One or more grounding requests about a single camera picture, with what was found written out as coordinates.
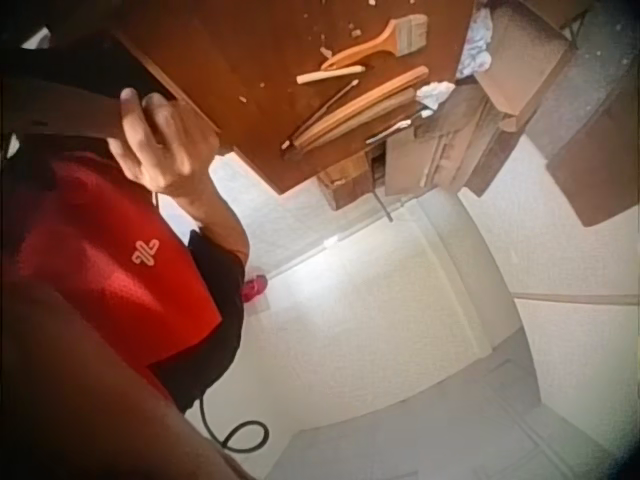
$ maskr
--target cord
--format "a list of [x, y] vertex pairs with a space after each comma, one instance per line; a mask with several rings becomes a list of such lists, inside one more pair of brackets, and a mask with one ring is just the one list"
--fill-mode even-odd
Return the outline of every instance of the cord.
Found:
[[[271, 436], [269, 427], [267, 427], [265, 423], [259, 420], [247, 420], [233, 427], [231, 431], [227, 434], [227, 436], [224, 437], [222, 441], [220, 441], [220, 439], [216, 436], [216, 434], [213, 433], [213, 430], [211, 430], [211, 427], [209, 426], [209, 422], [207, 421], [207, 415], [204, 411], [204, 395], [200, 397], [200, 417], [202, 418], [202, 424], [204, 425], [204, 429], [207, 431], [211, 439], [216, 443], [218, 443], [224, 450], [227, 450], [231, 453], [254, 453], [254, 452], [257, 452], [258, 450], [262, 450], [262, 448], [269, 441], [269, 437]], [[258, 443], [256, 443], [253, 447], [249, 447], [249, 448], [235, 448], [235, 447], [229, 446], [229, 443], [231, 442], [233, 437], [235, 437], [238, 434], [238, 432], [240, 432], [241, 430], [247, 427], [260, 427], [262, 429], [262, 439]]]

